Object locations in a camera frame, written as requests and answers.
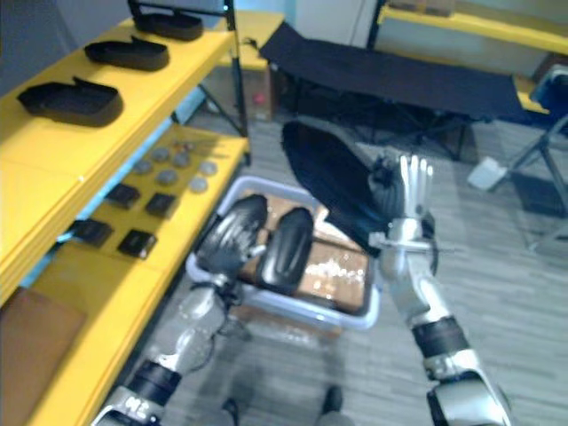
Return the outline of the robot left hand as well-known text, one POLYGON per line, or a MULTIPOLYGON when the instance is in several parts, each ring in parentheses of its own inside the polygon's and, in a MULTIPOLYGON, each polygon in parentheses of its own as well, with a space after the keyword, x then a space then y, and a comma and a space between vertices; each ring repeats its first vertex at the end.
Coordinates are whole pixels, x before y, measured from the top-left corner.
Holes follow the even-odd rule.
POLYGON ((236 276, 264 228, 267 206, 261 194, 237 200, 201 242, 196 252, 197 265, 212 274, 236 276))

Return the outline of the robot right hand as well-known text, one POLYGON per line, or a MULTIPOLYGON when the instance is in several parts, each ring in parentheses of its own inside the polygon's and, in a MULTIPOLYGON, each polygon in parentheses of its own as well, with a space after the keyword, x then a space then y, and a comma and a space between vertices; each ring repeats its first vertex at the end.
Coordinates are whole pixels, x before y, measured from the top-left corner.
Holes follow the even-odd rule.
POLYGON ((387 153, 376 158, 368 178, 378 213, 392 221, 431 215, 433 166, 418 155, 387 153))

